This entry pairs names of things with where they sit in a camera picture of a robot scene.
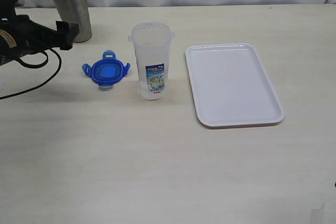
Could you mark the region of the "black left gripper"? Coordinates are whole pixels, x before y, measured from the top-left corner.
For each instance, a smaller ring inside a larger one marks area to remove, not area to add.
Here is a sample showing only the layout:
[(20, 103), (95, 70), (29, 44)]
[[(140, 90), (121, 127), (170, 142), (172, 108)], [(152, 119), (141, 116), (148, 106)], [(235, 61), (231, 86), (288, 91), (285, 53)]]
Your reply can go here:
[(70, 50), (79, 34), (79, 25), (56, 21), (56, 31), (33, 22), (27, 15), (15, 19), (1, 20), (1, 65), (16, 61), (22, 66), (29, 65), (22, 60), (26, 55), (45, 53), (56, 46)]

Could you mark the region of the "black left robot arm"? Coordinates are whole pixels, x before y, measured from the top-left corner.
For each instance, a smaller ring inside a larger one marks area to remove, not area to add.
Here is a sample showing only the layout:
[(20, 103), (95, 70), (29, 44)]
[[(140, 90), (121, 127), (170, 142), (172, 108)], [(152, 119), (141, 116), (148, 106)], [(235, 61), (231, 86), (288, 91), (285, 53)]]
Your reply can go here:
[(30, 20), (28, 15), (18, 15), (15, 6), (19, 0), (1, 0), (1, 65), (16, 61), (29, 69), (45, 66), (49, 58), (42, 63), (32, 65), (22, 60), (26, 55), (42, 53), (50, 48), (44, 35), (53, 31)]

